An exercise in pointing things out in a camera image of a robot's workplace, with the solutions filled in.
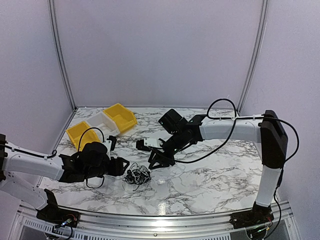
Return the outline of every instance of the white wall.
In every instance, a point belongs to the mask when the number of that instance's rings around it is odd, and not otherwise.
[[[0,2],[0,62],[0,133],[21,147],[49,153],[71,108],[47,1]],[[6,240],[20,201],[0,191],[0,203],[0,239]]]
[[[261,0],[57,0],[78,106],[207,107],[239,100]]]
[[[300,149],[284,171],[288,199],[302,239],[320,235],[320,1],[270,1],[262,50],[243,115],[266,109],[292,123]],[[288,154],[296,147],[289,128]]]

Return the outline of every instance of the white marble surface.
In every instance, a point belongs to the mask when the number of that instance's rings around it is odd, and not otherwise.
[[[149,152],[139,151],[135,142],[141,138],[163,138],[169,135],[158,123],[169,108],[130,108],[138,125],[117,137],[112,156],[119,156],[139,165],[149,166]],[[102,108],[80,108],[70,127],[101,111]],[[176,108],[189,120],[205,109]],[[212,110],[215,116],[231,116],[229,110]],[[176,154],[175,159],[191,161],[201,157],[222,140],[207,140]],[[65,133],[57,151],[72,155],[76,148]],[[176,163],[151,171],[152,180],[141,185],[128,185],[123,176],[105,176],[104,185],[89,189],[84,182],[60,183],[43,178],[39,187],[54,192],[59,205],[82,210],[129,215],[197,215],[240,210],[252,207],[259,188],[262,164],[251,142],[230,140],[217,153],[192,164]],[[92,178],[97,187],[101,178]]]

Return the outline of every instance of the robotic arm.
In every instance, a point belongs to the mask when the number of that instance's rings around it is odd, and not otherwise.
[[[206,115],[195,115],[187,121],[171,109],[158,122],[172,136],[167,141],[145,138],[137,141],[136,147],[151,151],[149,169],[157,169],[173,166],[175,162],[183,163],[175,161],[174,155],[199,141],[232,139],[261,144],[263,168],[253,208],[233,213],[230,220],[235,229],[246,228],[274,219],[271,203],[282,180],[288,145],[288,136],[281,123],[275,120],[277,118],[274,111],[267,110],[265,114],[254,117],[212,119]]]
[[[34,187],[14,172],[44,176],[62,183],[83,182],[86,179],[103,175],[121,176],[129,166],[129,161],[110,156],[116,138],[109,137],[105,143],[87,143],[82,151],[72,156],[55,151],[46,155],[30,151],[6,141],[0,134],[0,190],[25,201],[37,210],[37,218],[57,223],[66,221],[67,215],[78,219],[79,213],[58,207],[54,194],[48,189]]]

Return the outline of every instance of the metal corner post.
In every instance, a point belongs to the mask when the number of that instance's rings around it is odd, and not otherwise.
[[[251,83],[252,83],[252,80],[254,77],[255,68],[256,68],[257,61],[258,61],[259,52],[262,47],[263,37],[264,37],[265,29],[266,29],[268,7],[269,7],[269,0],[262,0],[260,20],[259,20],[258,31],[256,34],[255,43],[254,43],[251,62],[249,65],[248,72],[246,74],[246,79],[244,82],[242,93],[241,93],[241,96],[240,96],[240,99],[239,99],[239,102],[237,105],[237,110],[239,113],[241,113],[244,108],[244,105],[245,105],[245,102],[246,102],[246,99],[247,99],[247,96],[249,93],[249,89],[250,89],[250,86],[251,86]]]
[[[61,71],[61,76],[62,76],[62,81],[63,85],[65,88],[65,92],[70,104],[70,107],[73,111],[77,109],[75,99],[72,93],[63,53],[62,53],[62,48],[61,48],[61,43],[60,43],[60,38],[59,38],[59,32],[58,32],[58,23],[57,23],[57,15],[56,15],[56,6],[55,6],[55,1],[54,0],[48,0],[48,9],[49,9],[49,19],[50,19],[50,24],[51,24],[51,30],[52,30],[52,35],[53,35],[53,42],[54,42],[54,47],[58,59],[58,64],[59,68]]]

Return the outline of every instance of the table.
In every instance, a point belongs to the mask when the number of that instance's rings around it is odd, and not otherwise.
[[[70,127],[98,113],[103,108],[79,108]],[[117,136],[111,156],[122,157],[149,166],[150,153],[135,148],[142,138],[168,139],[168,134],[158,120],[169,108],[132,107],[138,124]],[[191,119],[204,114],[206,109],[175,108]],[[230,117],[232,110],[212,109],[212,116]],[[177,160],[191,161],[211,152],[223,140],[206,140],[175,155]],[[58,153],[72,155],[76,148],[65,133],[57,147]],[[84,182],[62,183],[44,177],[40,188],[51,190],[61,206],[102,213],[179,216],[201,215],[240,210],[252,207],[259,188],[262,164],[253,143],[230,140],[211,156],[192,164],[176,163],[174,166],[151,171],[151,181],[141,185],[128,185],[124,176],[105,176],[99,189],[87,188]],[[89,179],[89,185],[98,187],[101,178]]]

